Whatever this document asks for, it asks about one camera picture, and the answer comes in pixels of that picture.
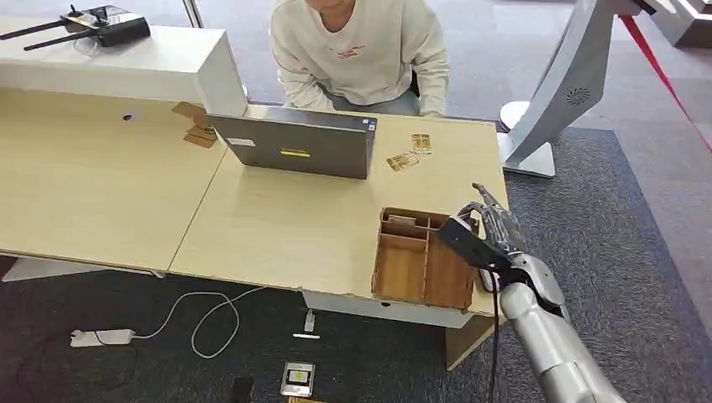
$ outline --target light wood tabletop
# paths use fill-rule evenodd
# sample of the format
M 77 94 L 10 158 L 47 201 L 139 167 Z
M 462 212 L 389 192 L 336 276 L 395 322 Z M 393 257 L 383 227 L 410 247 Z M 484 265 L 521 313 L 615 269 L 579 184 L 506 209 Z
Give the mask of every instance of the light wood tabletop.
M 248 116 L 264 111 L 250 106 Z M 376 116 L 367 181 L 246 167 L 228 151 L 170 272 L 372 298 L 383 207 L 449 215 L 479 199 L 474 181 L 506 206 L 493 124 Z M 386 159 L 409 151 L 418 133 L 431 135 L 432 155 L 393 171 Z M 493 315 L 479 276 L 469 310 Z
M 167 270 L 225 152 L 174 105 L 0 89 L 0 253 Z

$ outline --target speaker grille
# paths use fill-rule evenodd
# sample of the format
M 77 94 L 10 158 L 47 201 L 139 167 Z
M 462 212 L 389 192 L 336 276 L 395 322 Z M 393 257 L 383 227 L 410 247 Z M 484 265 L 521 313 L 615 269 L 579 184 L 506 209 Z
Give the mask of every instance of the speaker grille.
M 591 91 L 588 88 L 572 88 L 566 93 L 566 102 L 574 107 L 585 104 L 590 98 Z

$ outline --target person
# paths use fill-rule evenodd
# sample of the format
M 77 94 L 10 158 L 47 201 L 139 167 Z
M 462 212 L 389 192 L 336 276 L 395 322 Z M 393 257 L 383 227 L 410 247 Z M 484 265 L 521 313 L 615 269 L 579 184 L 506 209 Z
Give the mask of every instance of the person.
M 270 48 L 286 106 L 445 114 L 448 58 L 425 0 L 279 0 Z

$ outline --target cream sweatshirt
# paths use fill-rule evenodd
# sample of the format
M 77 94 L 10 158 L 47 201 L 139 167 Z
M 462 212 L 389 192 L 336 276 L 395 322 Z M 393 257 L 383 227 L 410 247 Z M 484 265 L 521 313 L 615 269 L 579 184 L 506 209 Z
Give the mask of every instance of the cream sweatshirt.
M 356 0 L 343 29 L 331 33 L 304 0 L 279 0 L 270 48 L 287 100 L 332 111 L 317 83 L 354 105 L 396 99 L 418 76 L 421 115 L 445 114 L 448 58 L 442 29 L 425 0 Z

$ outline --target white cable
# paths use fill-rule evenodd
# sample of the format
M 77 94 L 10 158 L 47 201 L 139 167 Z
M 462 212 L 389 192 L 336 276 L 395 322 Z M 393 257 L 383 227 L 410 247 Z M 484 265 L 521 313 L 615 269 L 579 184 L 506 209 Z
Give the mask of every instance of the white cable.
M 225 302 L 221 302 L 221 303 L 215 305 L 210 311 L 208 311 L 205 314 L 205 316 L 203 316 L 202 319 L 198 322 L 198 324 L 197 324 L 195 330 L 193 330 L 193 334 L 191 336 L 191 347 L 193 348 L 193 352 L 198 354 L 199 356 L 203 357 L 204 359 L 213 359 L 213 358 L 217 357 L 220 353 L 222 353 L 223 350 L 225 350 L 225 348 L 228 347 L 230 342 L 233 341 L 233 338 L 235 338 L 235 335 L 238 333 L 238 329 L 240 328 L 240 314 L 238 313 L 238 308 L 235 307 L 233 302 L 239 300 L 240 298 L 246 296 L 247 294 L 251 294 L 255 291 L 263 290 L 264 288 L 265 287 L 253 288 L 252 290 L 245 291 L 244 293 L 240 294 L 239 296 L 234 297 L 232 300 L 230 298 L 228 298 L 228 296 L 226 296 L 222 292 L 187 292 L 187 293 L 183 294 L 182 296 L 180 296 L 177 300 L 175 300 L 175 302 L 173 303 L 173 307 L 171 307 L 170 312 L 168 312 L 168 317 L 165 319 L 163 324 L 160 325 L 158 330 L 156 330 L 155 332 L 151 333 L 148 336 L 133 336 L 132 338 L 149 339 L 149 338 L 153 338 L 153 337 L 157 336 L 158 333 L 160 333 L 164 329 L 165 325 L 168 324 L 168 321 L 170 321 L 170 317 L 173 316 L 173 311 L 175 311 L 175 307 L 178 306 L 178 302 L 181 302 L 181 300 L 187 296 L 221 296 L 222 298 L 225 299 Z M 198 333 L 198 329 L 200 329 L 200 326 L 207 319 L 207 317 L 209 317 L 213 312 L 220 309 L 222 306 L 226 306 L 228 304 L 230 305 L 230 307 L 233 308 L 233 311 L 235 312 L 235 330 L 233 330 L 233 334 L 230 335 L 230 338 L 228 338 L 228 340 L 225 342 L 225 344 L 219 350 L 217 350 L 214 354 L 205 355 L 205 354 L 201 353 L 200 351 L 198 351 L 198 349 L 196 348 L 196 334 Z

